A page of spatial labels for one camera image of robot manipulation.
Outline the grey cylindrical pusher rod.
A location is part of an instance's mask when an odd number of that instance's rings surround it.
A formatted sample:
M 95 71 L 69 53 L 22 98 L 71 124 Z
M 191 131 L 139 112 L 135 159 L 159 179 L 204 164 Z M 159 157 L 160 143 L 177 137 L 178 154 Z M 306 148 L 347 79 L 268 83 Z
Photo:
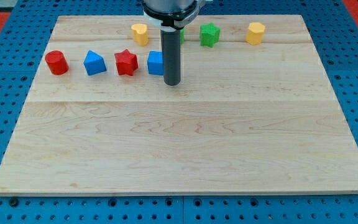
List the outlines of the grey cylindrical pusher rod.
M 181 81 L 180 31 L 160 31 L 163 78 L 167 85 L 175 86 Z

